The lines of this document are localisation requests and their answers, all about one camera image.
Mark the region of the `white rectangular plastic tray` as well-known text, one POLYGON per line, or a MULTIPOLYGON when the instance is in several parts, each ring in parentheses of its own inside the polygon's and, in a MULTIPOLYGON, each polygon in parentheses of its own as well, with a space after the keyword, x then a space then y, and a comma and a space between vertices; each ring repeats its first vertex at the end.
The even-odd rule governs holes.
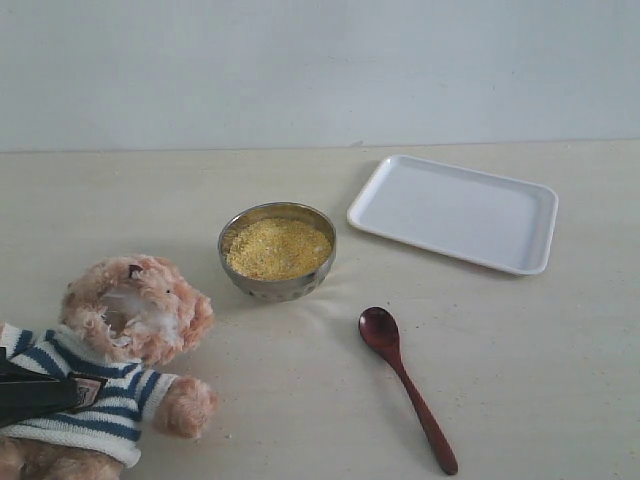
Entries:
POLYGON ((382 238, 533 276, 548 265, 558 206, 544 185, 392 155, 355 197, 347 220, 382 238))

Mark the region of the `dark red wooden spoon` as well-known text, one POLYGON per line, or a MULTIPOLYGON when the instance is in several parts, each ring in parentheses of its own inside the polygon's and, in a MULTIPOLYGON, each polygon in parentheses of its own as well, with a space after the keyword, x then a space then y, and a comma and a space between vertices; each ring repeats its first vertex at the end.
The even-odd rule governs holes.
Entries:
POLYGON ((459 465, 449 441, 404 367, 395 318, 382 307, 368 307, 359 316, 358 330, 364 343, 395 371, 403 384, 440 469, 447 475, 457 475, 459 465))

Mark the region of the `steel bowl of yellow grain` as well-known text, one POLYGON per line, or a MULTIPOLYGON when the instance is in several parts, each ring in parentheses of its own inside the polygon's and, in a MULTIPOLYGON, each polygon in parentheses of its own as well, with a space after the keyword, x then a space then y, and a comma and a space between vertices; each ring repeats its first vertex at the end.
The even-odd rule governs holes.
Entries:
POLYGON ((251 207, 218 237, 224 272, 243 293, 269 302, 299 299, 325 280, 337 253, 334 224, 321 211, 295 202, 251 207))

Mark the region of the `beige teddy bear striped sweater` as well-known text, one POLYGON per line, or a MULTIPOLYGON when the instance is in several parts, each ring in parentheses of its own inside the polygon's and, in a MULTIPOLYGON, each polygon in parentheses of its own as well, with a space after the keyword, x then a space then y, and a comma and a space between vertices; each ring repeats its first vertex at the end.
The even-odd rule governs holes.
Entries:
POLYGON ((78 406, 1 430, 5 479, 117 479, 137 464, 144 424, 196 439, 216 407, 204 381, 161 371, 198 346, 213 322, 210 299, 169 260, 112 257, 69 283, 59 323, 42 333, 1 327, 7 360, 79 382, 78 406))

